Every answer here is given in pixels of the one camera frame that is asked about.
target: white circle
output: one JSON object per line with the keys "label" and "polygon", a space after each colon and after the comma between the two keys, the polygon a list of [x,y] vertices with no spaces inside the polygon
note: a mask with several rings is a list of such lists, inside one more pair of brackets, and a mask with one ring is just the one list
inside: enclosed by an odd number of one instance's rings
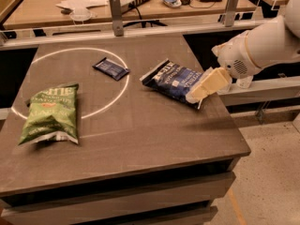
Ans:
{"label": "white circle", "polygon": [[[119,59],[119,61],[121,61],[121,63],[123,64],[123,66],[125,68],[128,68],[128,66],[126,65],[126,63],[122,60],[121,57],[117,56],[116,54],[112,53],[112,52],[109,52],[109,51],[106,51],[106,50],[102,50],[102,49],[96,49],[96,48],[72,48],[72,49],[64,49],[64,50],[60,50],[60,51],[57,51],[57,52],[51,52],[51,53],[48,53],[47,55],[44,55],[44,56],[41,56],[39,57],[38,59],[34,60],[32,62],[31,65],[35,64],[36,62],[42,60],[42,59],[45,59],[49,56],[52,56],[52,55],[56,55],[56,54],[59,54],[59,53],[64,53],[64,52],[69,52],[69,51],[77,51],[77,50],[92,50],[92,51],[101,51],[101,52],[104,52],[104,53],[108,53],[112,56],[115,56],[117,59]],[[125,82],[125,86],[123,87],[123,89],[120,91],[120,93],[111,101],[109,102],[108,104],[104,105],[102,108],[94,111],[94,112],[90,112],[89,114],[85,115],[85,116],[82,116],[82,119],[85,119],[85,118],[88,118],[90,116],[93,116],[95,114],[98,114],[98,113],[101,113],[103,111],[105,111],[106,109],[108,109],[109,107],[111,107],[123,94],[124,92],[126,91],[127,87],[128,87],[128,84],[129,84],[129,75],[127,75],[126,77],[126,82]],[[27,116],[21,114],[20,112],[18,112],[16,109],[14,109],[14,107],[11,108],[11,110],[18,114],[20,117],[24,118],[24,119],[27,119]]]}

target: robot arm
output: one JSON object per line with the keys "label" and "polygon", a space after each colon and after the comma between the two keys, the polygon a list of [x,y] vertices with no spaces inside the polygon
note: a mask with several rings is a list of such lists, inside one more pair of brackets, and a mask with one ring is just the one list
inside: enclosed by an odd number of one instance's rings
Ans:
{"label": "robot arm", "polygon": [[286,15],[213,48],[220,66],[236,79],[280,63],[300,61],[300,0],[290,0]]}

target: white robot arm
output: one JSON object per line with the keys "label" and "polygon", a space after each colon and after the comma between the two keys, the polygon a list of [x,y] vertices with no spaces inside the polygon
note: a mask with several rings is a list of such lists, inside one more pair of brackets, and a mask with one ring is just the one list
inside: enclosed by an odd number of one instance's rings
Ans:
{"label": "white robot arm", "polygon": [[252,30],[215,46],[220,67],[187,94],[191,101],[200,100],[219,91],[226,93],[233,78],[241,88],[248,88],[253,75],[276,64],[300,62],[300,0],[290,0],[285,17],[277,16]]}
{"label": "white robot arm", "polygon": [[213,48],[217,61],[236,79],[264,68],[300,61],[300,0],[290,0],[285,17],[277,16]]}

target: chip bag label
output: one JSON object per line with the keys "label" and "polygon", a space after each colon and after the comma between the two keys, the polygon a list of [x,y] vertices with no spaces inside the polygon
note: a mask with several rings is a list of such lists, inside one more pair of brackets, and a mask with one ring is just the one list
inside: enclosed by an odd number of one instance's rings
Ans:
{"label": "chip bag label", "polygon": [[77,83],[62,84],[30,98],[29,115],[19,144],[40,141],[78,143],[76,128]]}
{"label": "chip bag label", "polygon": [[190,102],[187,99],[187,93],[201,80],[202,76],[201,72],[179,66],[166,59],[143,75],[140,81],[161,94],[200,109],[202,101]]}

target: gray tabletop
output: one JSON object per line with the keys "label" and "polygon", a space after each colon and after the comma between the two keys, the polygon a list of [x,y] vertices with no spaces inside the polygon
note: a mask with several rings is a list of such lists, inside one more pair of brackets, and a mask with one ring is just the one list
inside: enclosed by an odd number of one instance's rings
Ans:
{"label": "gray tabletop", "polygon": [[[105,56],[128,67],[129,75],[116,82],[94,70]],[[140,77],[166,58],[202,70],[180,35],[40,46],[0,134],[0,196],[248,155],[216,94],[197,111],[142,85]],[[80,85],[79,145],[18,146],[28,114],[24,102],[69,82]]]}

